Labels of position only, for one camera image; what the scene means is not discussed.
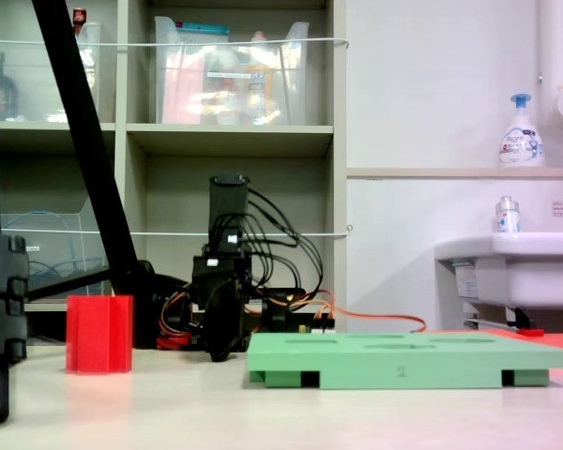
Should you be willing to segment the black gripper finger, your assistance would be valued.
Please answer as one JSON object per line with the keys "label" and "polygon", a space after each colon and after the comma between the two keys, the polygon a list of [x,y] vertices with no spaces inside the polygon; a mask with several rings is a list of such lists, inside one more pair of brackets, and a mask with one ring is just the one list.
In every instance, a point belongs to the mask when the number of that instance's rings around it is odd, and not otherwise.
{"label": "black gripper finger", "polygon": [[226,284],[223,296],[223,334],[222,359],[227,360],[230,353],[243,348],[245,337],[245,300],[242,286],[232,280]]}
{"label": "black gripper finger", "polygon": [[222,290],[214,290],[205,304],[204,342],[213,362],[225,360],[225,335],[221,331]]}

